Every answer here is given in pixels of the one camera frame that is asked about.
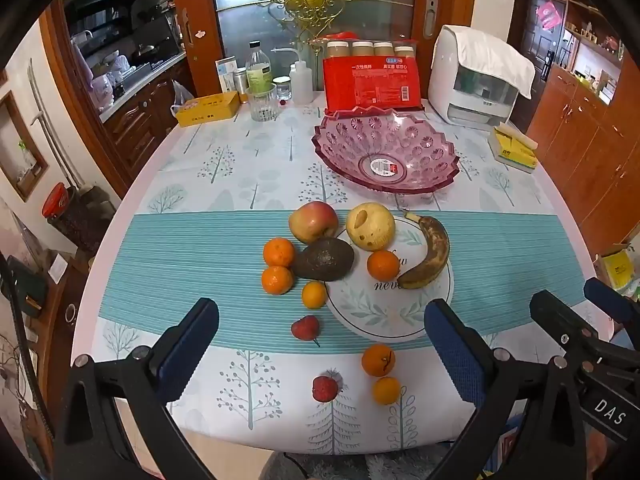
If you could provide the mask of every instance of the avocado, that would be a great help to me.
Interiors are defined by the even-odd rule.
[[[354,258],[353,248],[347,242],[339,238],[318,238],[296,254],[291,270],[299,278],[334,282],[349,273]]]

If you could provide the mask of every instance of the overripe banana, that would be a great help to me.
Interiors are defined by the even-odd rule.
[[[418,216],[409,211],[405,218],[416,222],[427,240],[427,255],[418,265],[398,277],[401,288],[421,288],[435,280],[449,259],[449,235],[432,216]]]

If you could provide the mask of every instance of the blue gripper pad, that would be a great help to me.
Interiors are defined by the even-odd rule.
[[[156,395],[160,402],[166,404],[180,398],[216,335],[219,323],[216,303],[200,298],[178,326],[172,326],[160,336],[149,365],[156,376]]]
[[[631,321],[633,306],[630,300],[618,294],[598,278],[589,278],[584,283],[584,297],[613,318],[615,322]]]
[[[424,309],[424,329],[462,400],[479,408],[484,402],[484,368],[465,343],[467,330],[444,300],[433,300]]]

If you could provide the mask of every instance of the floor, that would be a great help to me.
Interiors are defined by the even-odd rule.
[[[140,465],[162,478],[133,420],[129,405],[120,400],[117,405]],[[273,452],[224,442],[193,431],[183,431],[183,434],[211,473],[220,480],[257,480]]]

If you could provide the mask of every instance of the banana stem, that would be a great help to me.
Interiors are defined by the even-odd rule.
[[[420,222],[420,218],[422,218],[421,216],[418,216],[416,213],[412,213],[411,211],[405,211],[404,212],[404,217],[407,220],[411,220],[411,222],[415,222],[415,223],[419,223]]]

